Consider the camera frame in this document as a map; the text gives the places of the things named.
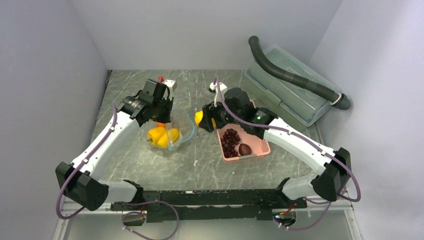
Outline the yellow mango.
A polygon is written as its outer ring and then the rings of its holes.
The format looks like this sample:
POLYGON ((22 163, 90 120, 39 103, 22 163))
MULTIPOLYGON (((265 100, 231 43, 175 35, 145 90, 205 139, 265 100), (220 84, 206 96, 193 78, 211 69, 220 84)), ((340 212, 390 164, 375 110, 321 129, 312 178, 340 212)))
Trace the yellow mango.
POLYGON ((167 130, 157 141, 157 146, 160 148, 168 148, 174 144, 180 136, 180 131, 177 128, 167 130))
POLYGON ((197 112, 195 113, 195 115, 194 115, 194 122, 195 122, 195 124, 196 124, 197 126, 199 126, 199 124, 200 124, 200 122, 202 121, 202 119, 203 119, 203 111, 202 111, 202 110, 197 111, 197 112))

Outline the orange fruit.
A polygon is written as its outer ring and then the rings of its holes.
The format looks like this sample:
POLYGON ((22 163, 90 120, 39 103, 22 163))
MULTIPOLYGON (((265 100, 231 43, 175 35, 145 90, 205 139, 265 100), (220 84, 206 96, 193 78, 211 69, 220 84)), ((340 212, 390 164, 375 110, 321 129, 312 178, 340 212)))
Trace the orange fruit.
POLYGON ((166 124, 165 123, 155 122, 155 124, 156 124, 157 127, 163 127, 163 128, 166 127, 166 124))

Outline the clear zip top bag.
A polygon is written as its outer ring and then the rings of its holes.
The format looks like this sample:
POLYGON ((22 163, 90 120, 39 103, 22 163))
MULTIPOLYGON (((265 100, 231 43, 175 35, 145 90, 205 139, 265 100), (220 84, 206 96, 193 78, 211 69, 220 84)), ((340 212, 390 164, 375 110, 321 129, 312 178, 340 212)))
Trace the clear zip top bag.
POLYGON ((191 118, 191 106, 186 107, 173 107, 170 112, 170 122, 165 123, 166 124, 166 131, 170 130, 172 128, 178 129, 180 134, 178 140, 173 143, 169 147, 158 147, 157 145, 152 145, 149 141, 147 141, 147 135, 148 131, 150 129, 156 128, 156 121, 149 121, 146 124, 146 132, 144 135, 144 140, 147 142, 147 145, 154 148, 159 148, 162 150, 168 150, 168 151, 175 151, 177 150, 181 145, 187 143, 195 134, 195 122, 191 118))

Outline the yellow bell pepper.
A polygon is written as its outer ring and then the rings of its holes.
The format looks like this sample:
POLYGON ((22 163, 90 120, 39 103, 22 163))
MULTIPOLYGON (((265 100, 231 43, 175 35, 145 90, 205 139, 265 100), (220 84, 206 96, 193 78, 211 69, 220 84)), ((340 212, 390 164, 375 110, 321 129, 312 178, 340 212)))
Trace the yellow bell pepper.
POLYGON ((148 131, 147 133, 147 141, 150 142, 153 146, 158 144, 158 141, 166 133, 165 127, 155 127, 148 131))

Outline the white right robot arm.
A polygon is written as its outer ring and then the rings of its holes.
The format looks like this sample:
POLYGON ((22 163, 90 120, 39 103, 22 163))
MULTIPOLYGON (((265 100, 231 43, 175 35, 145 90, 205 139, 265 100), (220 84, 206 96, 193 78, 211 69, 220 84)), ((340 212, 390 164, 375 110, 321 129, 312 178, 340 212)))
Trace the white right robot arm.
POLYGON ((282 208, 313 195, 335 202, 351 179, 351 154, 347 149, 334 150, 310 139, 271 110, 256 107, 239 87, 227 90, 223 100, 205 104, 194 121, 209 133, 230 124, 238 125, 244 133, 273 143, 307 164, 312 173, 285 178, 277 187, 275 200, 282 208))

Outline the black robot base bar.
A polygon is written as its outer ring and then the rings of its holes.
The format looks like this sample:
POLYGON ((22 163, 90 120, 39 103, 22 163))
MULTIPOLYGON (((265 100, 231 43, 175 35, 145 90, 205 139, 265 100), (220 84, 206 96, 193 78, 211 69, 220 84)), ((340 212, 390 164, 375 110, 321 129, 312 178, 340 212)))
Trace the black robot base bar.
POLYGON ((256 219, 270 221, 277 211, 305 209, 302 198, 285 200, 274 189, 146 190, 146 221, 256 219))

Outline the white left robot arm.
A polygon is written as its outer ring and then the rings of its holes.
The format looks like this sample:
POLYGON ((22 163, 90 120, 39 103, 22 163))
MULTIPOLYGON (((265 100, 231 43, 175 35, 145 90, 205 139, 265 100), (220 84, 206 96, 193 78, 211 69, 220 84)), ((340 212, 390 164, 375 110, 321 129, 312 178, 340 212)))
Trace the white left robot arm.
POLYGON ((173 108, 175 80, 148 79, 134 96, 112 104, 112 117, 96 139, 71 163, 61 162, 55 169, 60 186, 56 212, 61 212, 63 196, 95 211, 104 203, 124 202, 131 210, 144 203, 143 187, 130 181, 104 181, 106 170, 115 152, 144 124, 153 121, 169 123, 173 108))

